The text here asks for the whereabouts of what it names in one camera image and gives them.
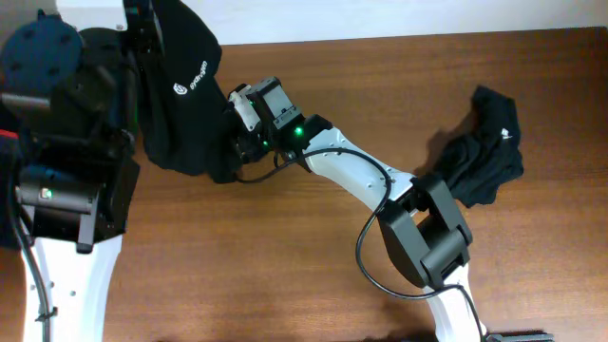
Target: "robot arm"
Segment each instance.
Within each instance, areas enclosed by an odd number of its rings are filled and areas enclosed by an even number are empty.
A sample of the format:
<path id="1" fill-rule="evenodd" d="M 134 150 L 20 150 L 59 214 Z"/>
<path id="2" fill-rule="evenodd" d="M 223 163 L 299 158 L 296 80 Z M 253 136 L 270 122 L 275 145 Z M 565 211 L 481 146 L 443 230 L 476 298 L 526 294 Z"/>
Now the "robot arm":
<path id="1" fill-rule="evenodd" d="M 245 153 L 252 160 L 263 156 L 268 147 L 287 161 L 328 148 L 357 151 L 374 159 L 391 178 L 389 201 L 378 220 L 395 267 L 408 281 L 423 288 L 425 294 L 458 285 L 471 297 L 466 247 L 472 242 L 472 235 L 442 181 L 433 177 L 417 180 L 365 153 L 322 118 L 305 119 L 277 78 L 253 86 L 242 85 L 230 99 L 243 119 L 239 140 L 248 142 Z M 378 207 L 387 192 L 384 175 L 377 166 L 353 154 L 323 152 L 306 158 L 301 165 L 336 182 L 371 210 Z M 411 219 L 419 211 L 429 211 L 420 227 Z M 480 340 L 477 318 L 463 294 L 445 291 L 428 303 L 440 342 Z"/>
<path id="2" fill-rule="evenodd" d="M 61 48 L 48 51 L 45 42 Z M 87 55 L 83 44 L 104 55 Z M 137 68 L 119 46 L 114 30 L 79 34 L 43 16 L 2 51 L 1 100 L 27 128 L 19 137 L 24 165 L 12 173 L 18 186 L 9 189 L 25 247 L 24 341 L 102 341 L 109 281 L 139 175 L 131 158 Z"/>

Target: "wood grain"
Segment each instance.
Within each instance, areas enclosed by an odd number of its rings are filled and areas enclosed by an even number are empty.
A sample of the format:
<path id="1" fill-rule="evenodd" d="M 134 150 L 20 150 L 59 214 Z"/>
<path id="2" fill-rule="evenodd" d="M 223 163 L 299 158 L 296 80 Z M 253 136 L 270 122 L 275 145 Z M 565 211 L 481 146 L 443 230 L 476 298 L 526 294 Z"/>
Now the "wood grain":
<path id="1" fill-rule="evenodd" d="M 224 48 L 224 91 L 269 75 L 305 113 L 404 171 L 428 169 L 470 127 L 476 85 L 516 99 L 525 174 L 495 204 L 465 210 L 481 318 L 493 331 L 608 340 L 605 28 Z M 141 150 L 138 161 L 104 341 L 356 341 L 433 331 L 425 303 L 392 299 L 360 275 L 353 249 L 368 210 L 331 182 L 293 168 L 260 185 L 215 185 L 162 171 Z M 364 259 L 383 282 L 416 291 L 391 266 L 377 229 Z M 0 276 L 0 340 L 17 341 L 18 255 L 0 252 Z"/>

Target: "black fabric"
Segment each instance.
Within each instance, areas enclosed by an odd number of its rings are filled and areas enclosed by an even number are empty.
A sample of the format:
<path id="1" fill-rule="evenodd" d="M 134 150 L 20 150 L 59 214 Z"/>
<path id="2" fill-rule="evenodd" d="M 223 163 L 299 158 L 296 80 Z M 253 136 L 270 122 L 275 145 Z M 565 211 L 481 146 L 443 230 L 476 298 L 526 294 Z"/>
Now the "black fabric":
<path id="1" fill-rule="evenodd" d="M 221 58 L 216 37 L 177 0 L 153 0 L 164 56 L 140 53 L 143 106 L 139 111 L 148 158 L 187 175 L 234 181 L 240 156 L 230 137 L 239 117 L 214 79 Z M 176 90 L 185 89 L 179 94 Z"/>
<path id="2" fill-rule="evenodd" d="M 0 103 L 0 129 L 16 132 L 17 125 L 17 120 Z M 0 247 L 11 249 L 18 249 L 18 245 L 7 220 L 7 183 L 16 146 L 16 140 L 0 136 Z"/>
<path id="3" fill-rule="evenodd" d="M 433 168 L 452 196 L 469 208 L 493 203 L 501 184 L 523 174 L 515 101 L 479 86 L 472 103 L 478 127 L 451 141 Z"/>

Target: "black cable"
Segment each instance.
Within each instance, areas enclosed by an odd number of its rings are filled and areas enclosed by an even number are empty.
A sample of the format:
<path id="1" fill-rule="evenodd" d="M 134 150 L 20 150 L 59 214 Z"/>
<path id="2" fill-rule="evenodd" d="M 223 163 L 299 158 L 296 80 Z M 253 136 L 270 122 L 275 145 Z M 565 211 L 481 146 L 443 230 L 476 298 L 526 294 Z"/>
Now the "black cable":
<path id="1" fill-rule="evenodd" d="M 50 342 L 50 317 L 53 315 L 48 309 L 48 298 L 47 291 L 45 290 L 44 280 L 40 275 L 40 269 L 36 263 L 31 249 L 29 248 L 28 237 L 21 228 L 21 223 L 18 221 L 19 206 L 17 198 L 15 197 L 15 179 L 16 174 L 19 172 L 19 164 L 16 161 L 16 156 L 13 157 L 9 173 L 9 187 L 7 195 L 7 214 L 9 216 L 9 224 L 12 227 L 12 232 L 17 237 L 19 247 L 24 253 L 26 263 L 29 266 L 31 275 L 34 279 L 34 285 L 38 292 L 38 299 L 40 300 L 40 316 L 37 320 L 40 320 L 43 324 L 42 328 L 42 340 L 43 342 Z"/>
<path id="2" fill-rule="evenodd" d="M 365 268 L 365 265 L 363 264 L 363 259 L 361 257 L 361 249 L 363 247 L 363 240 L 365 239 L 366 234 L 368 233 L 369 229 L 371 228 L 371 224 L 376 220 L 377 215 L 382 211 L 382 209 L 384 209 L 385 204 L 389 200 L 390 190 L 391 190 L 391 186 L 392 186 L 392 181 L 391 181 L 389 173 L 384 169 L 384 167 L 382 167 L 382 165 L 380 165 L 378 163 L 378 161 L 376 161 L 372 157 L 368 156 L 365 153 L 361 153 L 361 152 L 346 149 L 346 148 L 336 148 L 336 147 L 323 148 L 320 150 L 316 150 L 314 152 L 305 153 L 305 154 L 301 155 L 300 157 L 292 159 L 290 161 L 286 161 L 264 176 L 258 177 L 253 180 L 242 180 L 242 179 L 237 178 L 237 181 L 241 182 L 241 183 L 245 183 L 245 184 L 263 182 L 263 181 L 266 181 L 267 179 L 269 179 L 270 177 L 274 176 L 278 172 L 286 169 L 287 167 L 289 167 L 297 162 L 303 162 L 309 157 L 316 156 L 319 154 L 325 154 L 325 153 L 338 153 L 338 154 L 346 153 L 346 154 L 350 154 L 350 155 L 354 155 L 359 158 L 362 158 L 362 159 L 366 160 L 367 162 L 369 162 L 370 164 L 372 164 L 375 168 L 377 168 L 382 173 L 383 179 L 385 181 L 385 187 L 387 188 L 387 190 L 385 191 L 384 196 L 380 200 L 380 203 L 378 204 L 376 209 L 371 213 L 370 218 L 368 218 L 367 222 L 363 226 L 363 229 L 361 230 L 361 233 L 359 234 L 359 237 L 357 238 L 357 244 L 356 244 L 356 248 L 354 250 L 354 256 L 356 258 L 357 265 L 359 266 L 361 273 L 363 273 L 363 276 L 365 276 L 365 278 L 367 278 L 378 289 L 384 291 L 385 293 L 387 293 L 389 295 L 392 295 L 392 296 L 400 298 L 400 299 L 405 299 L 405 300 L 430 299 L 430 298 L 433 298 L 437 295 L 440 295 L 440 294 L 445 293 L 450 290 L 460 291 L 463 294 L 463 296 L 465 297 L 468 307 L 470 308 L 471 312 L 473 313 L 473 317 L 475 318 L 475 324 L 477 325 L 477 331 L 480 336 L 480 341 L 485 342 L 484 332 L 482 330 L 482 322 L 480 321 L 479 316 L 477 314 L 477 310 L 475 309 L 475 305 L 473 304 L 473 299 L 466 292 L 466 289 L 464 286 L 446 285 L 443 288 L 441 288 L 439 290 L 435 290 L 428 294 L 402 294 L 402 293 L 396 292 L 394 290 L 391 290 L 391 289 L 387 288 L 386 286 L 382 285 L 381 283 L 379 283 L 375 278 L 373 278 L 373 276 L 370 275 L 368 270 Z"/>
<path id="3" fill-rule="evenodd" d="M 275 164 L 275 168 L 278 168 L 278 153 L 275 152 L 275 156 L 273 157 L 273 163 Z"/>

